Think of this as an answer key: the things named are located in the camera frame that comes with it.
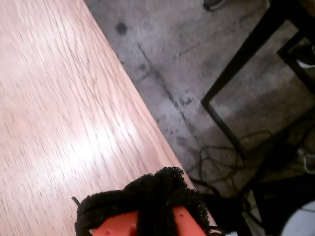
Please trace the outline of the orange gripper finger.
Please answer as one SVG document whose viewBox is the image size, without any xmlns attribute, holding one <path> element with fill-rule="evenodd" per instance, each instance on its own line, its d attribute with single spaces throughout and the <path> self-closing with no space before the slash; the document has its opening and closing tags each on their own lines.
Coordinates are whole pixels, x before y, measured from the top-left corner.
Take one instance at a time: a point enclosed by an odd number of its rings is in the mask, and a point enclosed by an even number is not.
<svg viewBox="0 0 315 236">
<path fill-rule="evenodd" d="M 124 191 L 133 196 L 138 212 L 137 236 L 177 236 L 174 207 L 185 207 L 202 231 L 210 235 L 206 206 L 194 189 L 189 189 L 178 167 L 164 167 L 156 174 L 144 175 Z"/>
<path fill-rule="evenodd" d="M 113 190 L 87 196 L 77 208 L 74 224 L 78 236 L 89 236 L 91 229 L 97 229 L 110 217 L 137 212 L 137 236 L 151 236 L 153 223 L 145 209 L 151 205 L 150 194 L 131 189 Z"/>
</svg>

